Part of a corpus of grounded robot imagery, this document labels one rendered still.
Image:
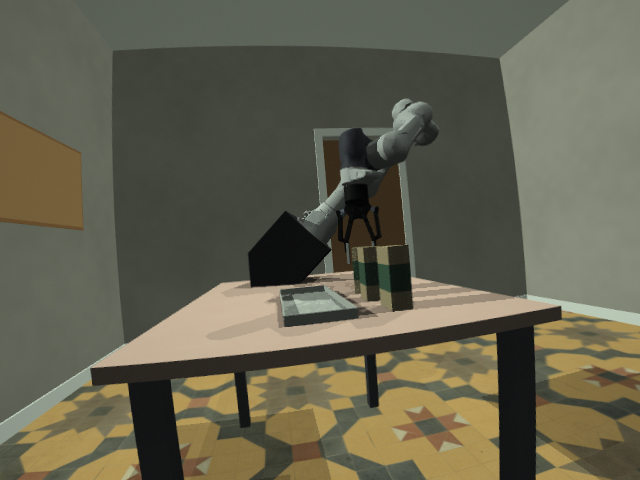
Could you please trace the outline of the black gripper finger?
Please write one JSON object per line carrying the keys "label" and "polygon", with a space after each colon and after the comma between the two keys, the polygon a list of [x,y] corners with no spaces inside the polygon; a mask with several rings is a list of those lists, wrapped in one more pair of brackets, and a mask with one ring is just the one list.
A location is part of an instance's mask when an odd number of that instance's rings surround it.
{"label": "black gripper finger", "polygon": [[342,218],[342,216],[344,216],[344,212],[345,212],[344,209],[336,211],[336,214],[338,217],[338,241],[344,243],[345,253],[347,253],[347,264],[351,264],[349,238],[350,238],[350,233],[351,233],[351,229],[354,221],[353,216],[354,216],[355,209],[351,208],[345,238],[343,238],[343,218]]}
{"label": "black gripper finger", "polygon": [[[365,225],[366,225],[366,227],[368,229],[368,232],[370,234],[370,237],[372,239],[372,241],[371,241],[372,246],[376,246],[376,240],[381,238],[381,231],[380,231],[379,218],[378,218],[379,207],[378,206],[376,206],[376,207],[371,206],[370,209],[372,210],[372,213],[374,213],[374,219],[375,219],[375,225],[376,225],[376,231],[377,231],[377,235],[376,236],[374,236],[374,233],[373,233],[373,231],[371,229],[371,226],[369,224],[369,221],[368,221],[368,219],[366,217],[366,214],[365,214],[363,208],[362,207],[359,208],[360,213],[362,215],[362,218],[363,218],[363,220],[365,222]],[[375,238],[376,238],[376,240],[375,240]]]}

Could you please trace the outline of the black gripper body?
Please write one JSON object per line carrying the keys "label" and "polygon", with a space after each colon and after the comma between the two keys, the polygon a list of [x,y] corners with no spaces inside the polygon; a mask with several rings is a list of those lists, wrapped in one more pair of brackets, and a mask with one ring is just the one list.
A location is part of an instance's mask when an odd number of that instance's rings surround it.
{"label": "black gripper body", "polygon": [[359,208],[362,207],[368,214],[371,206],[368,199],[367,184],[351,184],[344,186],[345,206],[344,211],[350,216],[351,208],[355,209],[353,219],[363,219]]}

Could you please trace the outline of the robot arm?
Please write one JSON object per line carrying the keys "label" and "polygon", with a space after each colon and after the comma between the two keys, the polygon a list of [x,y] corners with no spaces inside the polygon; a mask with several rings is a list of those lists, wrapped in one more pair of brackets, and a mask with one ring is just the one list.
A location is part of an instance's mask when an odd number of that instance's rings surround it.
{"label": "robot arm", "polygon": [[394,106],[394,131],[374,141],[363,133],[362,128],[351,128],[340,135],[339,185],[325,203],[313,211],[306,211],[303,219],[297,218],[302,226],[327,247],[338,225],[336,211],[345,206],[344,186],[366,183],[369,198],[372,198],[377,194],[379,185],[392,165],[405,161],[414,141],[418,141],[414,146],[426,146],[438,136],[439,129],[431,120],[431,107],[425,102],[413,104],[409,101],[403,99]]}

